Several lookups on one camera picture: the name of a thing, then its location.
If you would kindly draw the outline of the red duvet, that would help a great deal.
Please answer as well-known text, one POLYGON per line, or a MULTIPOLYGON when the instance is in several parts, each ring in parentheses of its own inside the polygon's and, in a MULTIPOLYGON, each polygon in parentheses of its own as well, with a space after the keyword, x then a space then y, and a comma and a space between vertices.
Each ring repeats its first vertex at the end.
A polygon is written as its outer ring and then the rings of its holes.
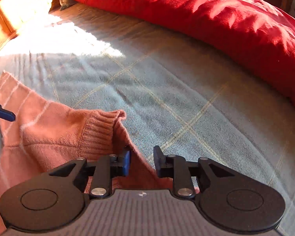
POLYGON ((263 0, 76 0, 222 51, 295 107, 295 19, 263 0))

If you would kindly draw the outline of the blue plaid bed sheet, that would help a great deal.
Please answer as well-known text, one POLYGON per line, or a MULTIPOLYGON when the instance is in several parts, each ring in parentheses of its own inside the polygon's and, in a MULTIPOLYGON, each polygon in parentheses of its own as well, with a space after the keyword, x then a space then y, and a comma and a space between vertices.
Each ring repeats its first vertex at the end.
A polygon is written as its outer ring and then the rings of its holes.
POLYGON ((150 23, 76 4, 24 25, 0 74, 74 109, 124 110, 131 140, 213 159, 277 189, 295 235, 295 108, 215 48, 150 23))

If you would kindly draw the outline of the orange knit sweater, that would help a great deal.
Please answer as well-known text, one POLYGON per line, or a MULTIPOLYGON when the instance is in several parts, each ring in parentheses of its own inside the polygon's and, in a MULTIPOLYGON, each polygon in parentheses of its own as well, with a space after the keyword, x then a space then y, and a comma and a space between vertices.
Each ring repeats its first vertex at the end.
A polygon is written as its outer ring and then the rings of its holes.
POLYGON ((0 75, 0 104, 16 115, 0 120, 0 197, 12 186, 70 160, 96 161, 131 147, 130 174, 113 180, 114 188, 170 189, 172 181, 156 171, 133 144, 123 125, 123 110, 72 109, 49 101, 19 82, 12 74, 0 75))

